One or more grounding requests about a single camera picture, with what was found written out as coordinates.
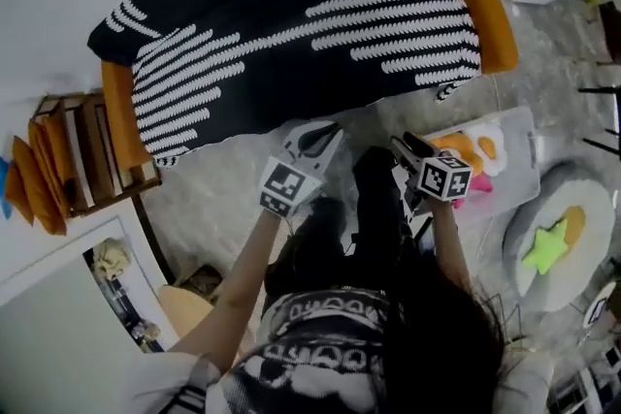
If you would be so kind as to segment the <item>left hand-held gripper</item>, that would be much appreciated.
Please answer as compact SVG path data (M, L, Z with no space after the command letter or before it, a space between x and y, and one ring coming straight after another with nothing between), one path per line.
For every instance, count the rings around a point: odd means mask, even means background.
M335 121L312 121L291 130L283 148L293 163L270 155L259 180L258 203L279 217L289 217L326 181L325 173L343 139Z

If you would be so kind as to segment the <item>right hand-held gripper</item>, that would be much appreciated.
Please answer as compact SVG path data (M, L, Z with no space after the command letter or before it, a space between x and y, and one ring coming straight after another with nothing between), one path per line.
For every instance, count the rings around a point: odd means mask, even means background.
M461 159L440 155L432 143L410 132L405 132L402 140L391 137L389 147L409 173L404 194L408 218L416 215L424 198L453 203L467 196L474 171Z

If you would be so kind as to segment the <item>orange flower cushion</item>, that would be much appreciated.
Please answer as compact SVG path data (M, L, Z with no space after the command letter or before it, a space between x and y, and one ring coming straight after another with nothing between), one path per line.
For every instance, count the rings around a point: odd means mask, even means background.
M452 133L431 139L433 144L439 150L448 150L456 152L457 156L469 166L472 167L474 175L483 173L483 160L474 151L474 143L463 133Z

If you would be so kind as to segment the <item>pink star cushion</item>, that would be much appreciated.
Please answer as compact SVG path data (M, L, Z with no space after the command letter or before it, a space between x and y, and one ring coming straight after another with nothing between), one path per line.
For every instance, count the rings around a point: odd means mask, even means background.
M469 198L478 195L479 193L491 193L494 187L490 177L486 173L481 173L475 176L470 183L470 189L465 198L457 199L452 203L454 208L459 208Z

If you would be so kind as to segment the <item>white flower cushion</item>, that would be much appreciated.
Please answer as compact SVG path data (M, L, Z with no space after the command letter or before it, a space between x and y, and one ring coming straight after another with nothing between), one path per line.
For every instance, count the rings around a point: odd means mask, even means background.
M498 176L507 167L507 149L501 127L483 123L466 128L463 133L471 140L474 152L482 159L483 172Z

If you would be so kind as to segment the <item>transparent plastic storage box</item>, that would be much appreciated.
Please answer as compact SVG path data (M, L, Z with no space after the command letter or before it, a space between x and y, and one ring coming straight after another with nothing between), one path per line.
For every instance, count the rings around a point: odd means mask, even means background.
M504 133L507 167L498 176L489 176L494 187L491 193L479 193L457 208L456 219L461 226L495 217L533 200L539 194L535 122L531 110L526 106L493 112L428 134L425 139L431 141L443 135L463 133L471 126L492 122L498 124Z

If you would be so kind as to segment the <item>green star cushion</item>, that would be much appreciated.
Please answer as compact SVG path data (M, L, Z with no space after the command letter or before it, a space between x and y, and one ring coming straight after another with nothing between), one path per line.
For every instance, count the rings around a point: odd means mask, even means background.
M563 218L545 230L537 228L531 250L522 259L522 264L535 268L540 275L548 273L557 260L569 249L565 240L568 220Z

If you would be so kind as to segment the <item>person's left forearm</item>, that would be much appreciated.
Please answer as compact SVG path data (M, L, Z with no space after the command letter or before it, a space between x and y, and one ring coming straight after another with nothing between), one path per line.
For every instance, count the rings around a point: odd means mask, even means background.
M269 265L281 218L260 213L210 313L170 351L206 357L226 372L235 362Z

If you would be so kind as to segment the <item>person's right forearm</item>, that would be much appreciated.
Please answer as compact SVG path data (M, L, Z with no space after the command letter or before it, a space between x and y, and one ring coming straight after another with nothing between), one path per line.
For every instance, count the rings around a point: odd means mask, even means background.
M471 278L452 206L433 197L427 198L426 204L433 216L434 241L441 271L454 285L470 294Z

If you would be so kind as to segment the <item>round grey floor cushion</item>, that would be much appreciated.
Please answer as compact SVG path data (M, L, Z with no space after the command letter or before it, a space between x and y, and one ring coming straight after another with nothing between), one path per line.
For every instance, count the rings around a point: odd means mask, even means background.
M568 251L548 273L522 264L537 228L545 230L566 218ZM609 249L615 223L610 194L590 170L573 162L551 168L541 180L539 195L511 218L503 240L507 277L521 305L535 312L554 312L585 289Z

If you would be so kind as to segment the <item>person's legs in black trousers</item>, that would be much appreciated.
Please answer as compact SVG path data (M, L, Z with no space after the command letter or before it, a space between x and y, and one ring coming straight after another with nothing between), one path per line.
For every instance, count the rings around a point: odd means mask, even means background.
M268 266L265 305L294 293L352 287L408 298L421 284L422 256L413 243L388 149L368 149L353 167L358 191L358 232L351 255L344 253L342 201L311 203L311 213Z

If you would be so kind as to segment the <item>person's torso in patterned sweater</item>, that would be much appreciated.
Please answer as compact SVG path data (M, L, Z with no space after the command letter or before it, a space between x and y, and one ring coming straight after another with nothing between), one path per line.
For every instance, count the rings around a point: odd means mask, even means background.
M222 373L207 358L154 353L131 372L120 414L384 414L377 292L289 294L257 344Z

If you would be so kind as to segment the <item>wooden oval coffee table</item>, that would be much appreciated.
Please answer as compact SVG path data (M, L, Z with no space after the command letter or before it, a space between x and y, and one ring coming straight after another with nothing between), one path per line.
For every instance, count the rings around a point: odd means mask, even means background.
M193 353L199 347L200 334L214 306L188 290L171 285L161 286L157 298L177 335L167 350Z

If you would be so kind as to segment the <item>wooden shelf rack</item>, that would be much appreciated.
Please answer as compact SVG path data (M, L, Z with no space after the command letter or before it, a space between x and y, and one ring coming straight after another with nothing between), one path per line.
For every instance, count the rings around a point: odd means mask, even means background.
M76 174L65 187L61 185L71 218L87 216L162 184L161 174L152 162L144 161L125 170L119 166L101 92L46 95L33 120L43 126L43 117L57 106L64 110Z

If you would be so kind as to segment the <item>beige crumpled cloth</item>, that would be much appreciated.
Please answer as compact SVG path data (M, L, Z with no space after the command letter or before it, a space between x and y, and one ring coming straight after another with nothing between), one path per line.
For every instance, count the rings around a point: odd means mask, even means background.
M93 248L93 271L102 279L112 281L131 265L131 257L118 239L105 239Z

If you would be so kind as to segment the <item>brown chair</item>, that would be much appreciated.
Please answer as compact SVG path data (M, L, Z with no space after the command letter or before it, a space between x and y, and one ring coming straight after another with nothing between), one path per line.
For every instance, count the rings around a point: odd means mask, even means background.
M621 11L612 2L607 2L599 6L599 12L611 62L621 65Z

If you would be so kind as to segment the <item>small glass jar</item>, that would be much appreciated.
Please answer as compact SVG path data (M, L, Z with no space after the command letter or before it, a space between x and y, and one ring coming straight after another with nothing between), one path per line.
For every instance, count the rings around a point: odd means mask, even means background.
M132 338L144 353L161 352L158 342L160 329L147 321L139 321L130 332Z

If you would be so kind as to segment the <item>blue plush pillow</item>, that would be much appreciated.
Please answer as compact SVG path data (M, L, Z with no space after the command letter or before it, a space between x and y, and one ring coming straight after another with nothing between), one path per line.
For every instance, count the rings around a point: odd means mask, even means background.
M0 156L0 212L6 220L11 218L13 208L6 198L9 163Z

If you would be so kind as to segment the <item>white framed window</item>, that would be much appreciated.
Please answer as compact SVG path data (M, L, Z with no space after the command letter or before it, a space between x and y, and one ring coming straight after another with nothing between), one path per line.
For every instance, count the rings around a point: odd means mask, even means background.
M179 338L157 292L166 283L133 212L84 219L67 237L0 222L0 410L6 414L123 414L125 384L144 352L123 327L83 255L115 239L130 255L121 299Z

